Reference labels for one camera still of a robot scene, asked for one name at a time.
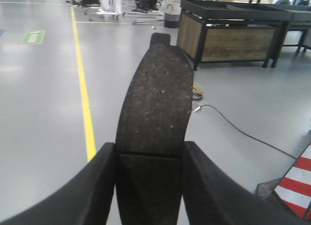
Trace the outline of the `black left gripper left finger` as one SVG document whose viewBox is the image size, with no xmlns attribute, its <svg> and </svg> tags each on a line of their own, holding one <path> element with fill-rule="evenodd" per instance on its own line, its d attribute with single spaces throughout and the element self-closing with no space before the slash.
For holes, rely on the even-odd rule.
<svg viewBox="0 0 311 225">
<path fill-rule="evenodd" d="M 116 152 L 105 143 L 68 183 L 3 225 L 104 225 L 114 194 Z"/>
</svg>

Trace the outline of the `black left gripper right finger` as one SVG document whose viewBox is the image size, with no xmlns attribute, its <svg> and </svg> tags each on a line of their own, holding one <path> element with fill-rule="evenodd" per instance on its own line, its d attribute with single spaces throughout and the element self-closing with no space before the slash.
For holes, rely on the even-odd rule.
<svg viewBox="0 0 311 225">
<path fill-rule="evenodd" d="M 307 224 L 236 183 L 193 141 L 184 143 L 182 192 L 191 225 Z"/>
</svg>

